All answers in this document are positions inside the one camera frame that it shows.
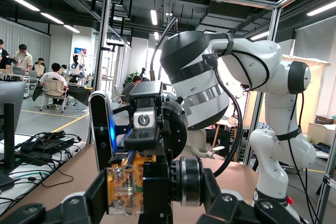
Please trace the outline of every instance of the white box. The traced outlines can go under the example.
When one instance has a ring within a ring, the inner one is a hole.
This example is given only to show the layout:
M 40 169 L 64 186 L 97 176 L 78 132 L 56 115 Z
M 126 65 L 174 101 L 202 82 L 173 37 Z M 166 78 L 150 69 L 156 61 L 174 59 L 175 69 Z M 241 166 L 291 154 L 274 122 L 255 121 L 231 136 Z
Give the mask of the white box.
M 308 137 L 313 139 L 315 144 L 320 142 L 332 145 L 335 135 L 336 124 L 309 123 Z

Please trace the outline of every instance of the laptop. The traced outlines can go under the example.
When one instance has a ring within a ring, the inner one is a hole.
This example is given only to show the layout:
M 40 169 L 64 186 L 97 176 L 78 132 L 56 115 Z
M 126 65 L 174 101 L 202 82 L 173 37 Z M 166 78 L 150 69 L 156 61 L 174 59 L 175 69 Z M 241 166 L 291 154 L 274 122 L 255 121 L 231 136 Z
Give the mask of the laptop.
M 13 68 L 13 74 L 18 74 L 20 76 L 25 75 L 25 70 L 22 68 Z

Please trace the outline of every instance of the bolt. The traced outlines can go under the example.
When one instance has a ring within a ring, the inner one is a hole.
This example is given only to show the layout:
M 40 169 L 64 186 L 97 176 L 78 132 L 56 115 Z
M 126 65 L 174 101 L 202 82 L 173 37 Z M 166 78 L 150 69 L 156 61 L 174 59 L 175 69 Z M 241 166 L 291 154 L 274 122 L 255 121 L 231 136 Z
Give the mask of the bolt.
M 27 209 L 25 209 L 23 212 L 25 214 L 32 214 L 33 212 L 37 211 L 37 207 L 28 207 Z
M 142 114 L 141 116 L 139 116 L 138 121 L 142 126 L 146 126 L 149 124 L 150 119 L 147 114 Z
M 225 201 L 225 202 L 229 202 L 229 201 L 232 201 L 232 200 L 233 200 L 232 197 L 231 197 L 229 194 L 225 194 L 225 195 L 223 195 L 223 196 L 222 196 L 222 199 L 223 199 L 223 201 Z
M 272 209 L 273 208 L 273 205 L 268 201 L 261 202 L 261 206 L 265 209 Z
M 70 205 L 75 205 L 79 202 L 79 199 L 72 199 L 71 201 L 69 201 Z

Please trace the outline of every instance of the black ceiling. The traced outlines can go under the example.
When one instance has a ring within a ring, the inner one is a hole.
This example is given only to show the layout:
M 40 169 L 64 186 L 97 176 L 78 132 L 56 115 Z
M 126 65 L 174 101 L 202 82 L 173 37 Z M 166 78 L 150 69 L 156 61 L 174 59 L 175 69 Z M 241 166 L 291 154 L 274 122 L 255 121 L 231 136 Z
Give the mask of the black ceiling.
M 58 17 L 71 25 L 92 27 L 97 25 L 101 13 L 102 0 L 27 0 L 39 9 Z M 277 41 L 289 39 L 296 28 L 312 24 L 318 20 L 336 15 L 336 8 L 320 15 L 309 17 L 307 12 L 333 0 L 297 0 L 285 7 L 281 14 Z M 120 31 L 124 18 L 124 33 L 146 37 L 148 33 L 163 31 L 173 13 L 179 18 L 179 30 L 216 31 L 219 33 L 239 33 L 250 37 L 267 30 L 271 13 L 268 10 L 240 6 L 229 3 L 217 3 L 209 0 L 112 0 L 115 19 L 111 24 Z M 159 24 L 153 26 L 150 10 L 159 15 Z M 15 4 L 12 0 L 0 0 L 0 16 L 26 19 L 37 22 L 49 22 L 39 13 Z

